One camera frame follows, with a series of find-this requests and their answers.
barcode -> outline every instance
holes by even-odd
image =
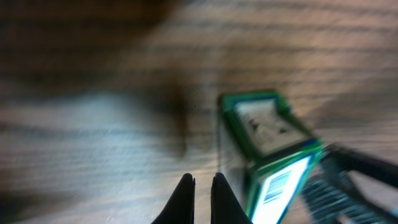
[[[287,180],[289,179],[289,175],[290,175],[290,171],[286,172],[284,174],[281,174],[271,180],[268,190],[267,190],[267,193],[266,193],[266,197],[262,204],[276,200],[282,195],[282,193],[284,191],[284,187],[287,183]]]

white label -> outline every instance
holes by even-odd
[[[238,103],[236,110],[251,141],[264,155],[308,139],[278,115],[275,100]]]
[[[274,224],[294,197],[310,157],[301,159],[265,179],[254,210],[253,224]]]

wooden surface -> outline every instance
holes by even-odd
[[[394,0],[1,1],[0,191],[23,223],[150,223],[191,172],[209,223],[216,97],[263,88],[398,162],[397,43]]]

green box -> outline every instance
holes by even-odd
[[[246,214],[254,224],[280,223],[320,160],[322,143],[277,91],[221,95],[220,115],[248,161]]]

wooden table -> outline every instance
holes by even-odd
[[[325,141],[398,162],[397,1],[16,0],[0,16],[0,191],[32,201],[24,223],[150,223],[186,172],[209,223],[233,168],[225,91],[276,88]]]

